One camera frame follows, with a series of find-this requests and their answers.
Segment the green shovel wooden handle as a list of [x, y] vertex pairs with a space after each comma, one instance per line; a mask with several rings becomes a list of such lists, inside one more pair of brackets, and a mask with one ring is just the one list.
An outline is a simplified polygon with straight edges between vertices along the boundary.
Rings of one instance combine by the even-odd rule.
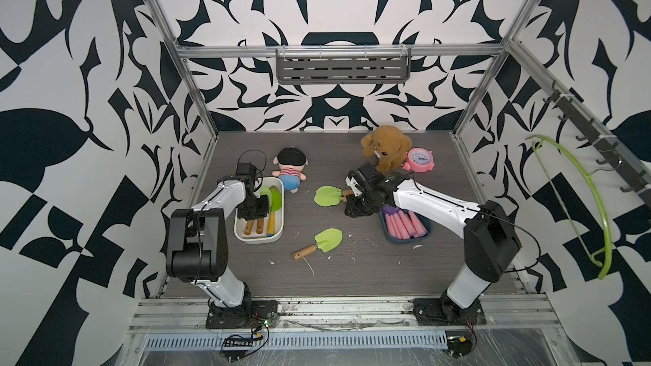
[[352, 190], [342, 190], [335, 186], [322, 186], [316, 190], [314, 202], [324, 208], [337, 206], [354, 195]]
[[255, 225], [255, 220], [249, 220], [245, 225], [244, 235], [249, 236], [252, 233], [254, 225]]

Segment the green shovel yellow handle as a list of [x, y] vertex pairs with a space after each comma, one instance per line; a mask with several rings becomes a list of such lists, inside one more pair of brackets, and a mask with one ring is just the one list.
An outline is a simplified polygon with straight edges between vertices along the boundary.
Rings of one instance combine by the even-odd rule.
[[270, 216], [269, 222], [267, 225], [267, 237], [273, 237], [276, 235], [276, 212], [281, 209], [282, 205], [282, 194], [281, 191], [276, 187], [272, 186], [271, 191], [271, 207], [270, 207]]

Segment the purple shovel pink handle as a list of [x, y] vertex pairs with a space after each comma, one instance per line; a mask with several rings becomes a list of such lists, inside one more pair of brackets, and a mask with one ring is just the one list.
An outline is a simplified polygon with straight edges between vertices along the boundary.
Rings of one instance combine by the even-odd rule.
[[422, 224], [418, 216], [412, 211], [408, 212], [408, 216], [410, 218], [410, 223], [415, 230], [416, 237], [418, 238], [425, 237], [427, 235], [427, 229]]
[[415, 230], [410, 223], [410, 218], [403, 212], [398, 211], [393, 215], [393, 221], [401, 235], [402, 240], [415, 238]]
[[400, 235], [395, 223], [393, 222], [393, 215], [392, 215], [391, 207], [387, 206], [387, 205], [383, 205], [381, 207], [381, 211], [382, 211], [384, 219], [385, 219], [388, 234], [390, 235], [391, 238], [396, 239], [396, 240], [400, 240], [401, 235]]

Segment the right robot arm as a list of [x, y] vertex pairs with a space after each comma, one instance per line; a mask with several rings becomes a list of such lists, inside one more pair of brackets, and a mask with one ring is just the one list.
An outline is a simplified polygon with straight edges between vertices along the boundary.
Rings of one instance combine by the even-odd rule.
[[520, 252], [521, 242], [499, 203], [466, 202], [434, 191], [407, 175], [383, 175], [369, 163], [346, 177], [352, 194], [345, 215], [370, 216], [382, 208], [410, 211], [442, 225], [464, 242], [464, 265], [440, 298], [415, 298], [419, 325], [479, 325], [480, 296], [497, 283]]

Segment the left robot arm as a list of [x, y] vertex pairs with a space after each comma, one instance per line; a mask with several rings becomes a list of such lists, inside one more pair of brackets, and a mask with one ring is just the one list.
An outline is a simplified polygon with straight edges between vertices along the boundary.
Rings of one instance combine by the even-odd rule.
[[239, 329], [256, 322], [249, 287], [228, 267], [225, 220], [238, 209], [246, 220], [269, 212], [269, 202], [254, 193], [257, 184], [256, 175], [227, 176], [201, 203], [171, 215], [166, 273], [209, 297], [208, 329]]

